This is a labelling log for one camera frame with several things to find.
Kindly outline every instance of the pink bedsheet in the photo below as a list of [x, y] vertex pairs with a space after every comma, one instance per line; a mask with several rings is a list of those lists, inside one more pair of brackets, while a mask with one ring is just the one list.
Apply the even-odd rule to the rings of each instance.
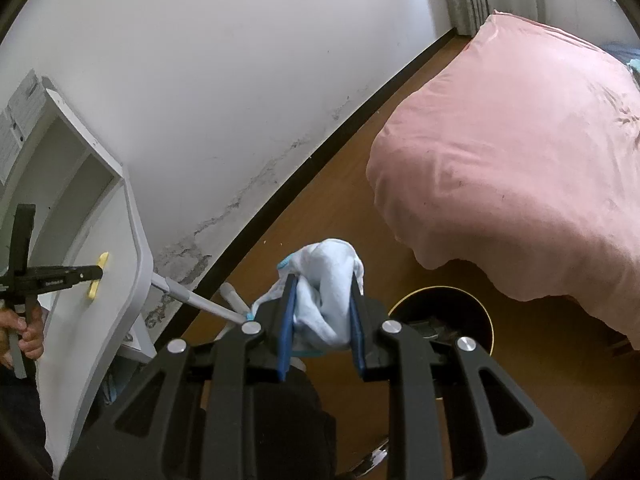
[[562, 30], [490, 16], [376, 137], [376, 207], [418, 262], [573, 296], [640, 349], [640, 92]]

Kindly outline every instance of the paper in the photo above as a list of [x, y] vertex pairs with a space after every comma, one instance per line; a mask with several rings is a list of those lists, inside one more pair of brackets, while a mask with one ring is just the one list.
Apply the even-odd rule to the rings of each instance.
[[15, 159], [18, 158], [22, 145], [16, 139], [12, 128], [12, 121], [6, 110], [0, 112], [0, 181], [6, 184]]
[[18, 138], [24, 142], [44, 112], [47, 98], [35, 72], [31, 70], [9, 99], [9, 112], [17, 125]]

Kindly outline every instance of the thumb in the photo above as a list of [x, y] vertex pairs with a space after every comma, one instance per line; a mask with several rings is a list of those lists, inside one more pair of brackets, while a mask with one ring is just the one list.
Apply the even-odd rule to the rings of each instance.
[[0, 309], [0, 327], [13, 328], [19, 332], [27, 329], [27, 322], [8, 308]]

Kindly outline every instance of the silver screw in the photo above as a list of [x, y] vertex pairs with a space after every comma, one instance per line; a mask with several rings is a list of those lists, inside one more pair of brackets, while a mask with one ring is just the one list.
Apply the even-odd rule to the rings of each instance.
[[242, 324], [242, 331], [247, 335], [256, 335], [262, 330], [262, 325], [257, 321], [247, 321]]
[[184, 339], [171, 339], [166, 349], [172, 354], [179, 354], [187, 349], [187, 342]]
[[384, 330], [388, 334], [397, 334], [402, 330], [402, 325], [398, 323], [396, 320], [387, 319], [382, 324], [382, 330]]
[[473, 352], [476, 349], [476, 341], [467, 336], [461, 337], [458, 339], [458, 348], [465, 352]]

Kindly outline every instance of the black baseboard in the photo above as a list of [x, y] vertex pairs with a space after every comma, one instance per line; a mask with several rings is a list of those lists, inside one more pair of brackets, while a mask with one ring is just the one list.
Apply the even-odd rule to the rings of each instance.
[[[456, 35], [452, 28], [444, 36], [428, 46], [418, 54], [411, 63], [393, 76], [380, 90], [373, 94], [350, 117], [332, 133], [325, 142], [278, 188], [273, 196], [267, 200], [260, 211], [240, 231], [240, 234], [231, 242], [228, 248], [220, 255], [213, 267], [204, 275], [194, 292], [210, 298], [220, 288], [231, 272], [240, 263], [242, 258], [260, 240], [276, 218], [287, 208], [293, 199], [311, 182], [324, 165], [331, 160], [338, 150], [351, 139], [360, 127], [404, 84], [423, 66], [433, 55], [439, 51], [451, 38]], [[175, 313], [167, 327], [162, 331], [156, 341], [156, 348], [162, 348], [175, 337], [180, 337], [198, 314], [198, 310], [187, 304], [183, 304]]]

